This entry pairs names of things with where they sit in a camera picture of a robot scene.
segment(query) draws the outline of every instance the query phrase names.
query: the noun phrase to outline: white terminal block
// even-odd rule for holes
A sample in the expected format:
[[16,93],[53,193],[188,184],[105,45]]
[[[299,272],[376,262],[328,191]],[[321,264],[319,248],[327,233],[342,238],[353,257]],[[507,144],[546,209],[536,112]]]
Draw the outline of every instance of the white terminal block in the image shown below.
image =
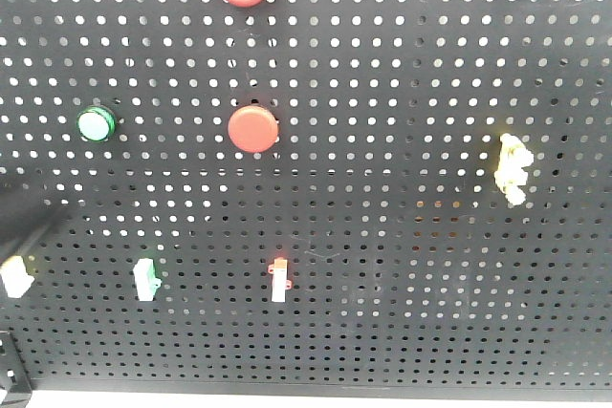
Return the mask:
[[284,303],[286,292],[294,285],[287,279],[287,260],[284,258],[274,259],[274,264],[268,266],[268,273],[272,278],[272,301],[273,303]]
[[529,174],[523,171],[523,167],[534,163],[534,154],[525,147],[525,144],[516,136],[508,133],[501,138],[501,153],[499,154],[499,166],[495,172],[495,183],[506,195],[506,199],[512,205],[525,203],[527,196],[519,188],[527,184]]
[[140,301],[153,301],[155,292],[162,286],[162,280],[155,274],[155,266],[150,258],[141,258],[134,267],[134,280]]
[[9,298],[21,298],[34,282],[33,276],[26,271],[23,257],[14,255],[0,267],[2,283]]

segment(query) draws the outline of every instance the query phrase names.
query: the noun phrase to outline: perforated metal panel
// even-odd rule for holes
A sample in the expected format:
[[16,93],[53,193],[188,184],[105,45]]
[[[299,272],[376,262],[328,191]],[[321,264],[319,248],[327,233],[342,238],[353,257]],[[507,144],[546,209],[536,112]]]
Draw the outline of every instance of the perforated metal panel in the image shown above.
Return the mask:
[[[611,11],[0,0],[2,196],[65,209],[2,293],[34,388],[612,399]],[[260,155],[227,136],[251,103],[280,124]],[[519,207],[504,132],[536,153]]]

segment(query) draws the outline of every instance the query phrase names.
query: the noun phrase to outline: mounting clip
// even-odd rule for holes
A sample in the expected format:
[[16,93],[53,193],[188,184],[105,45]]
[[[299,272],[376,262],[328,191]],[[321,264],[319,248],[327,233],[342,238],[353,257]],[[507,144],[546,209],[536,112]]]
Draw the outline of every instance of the mounting clip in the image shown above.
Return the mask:
[[7,391],[2,408],[25,408],[32,398],[32,386],[9,332],[0,332],[0,388]]

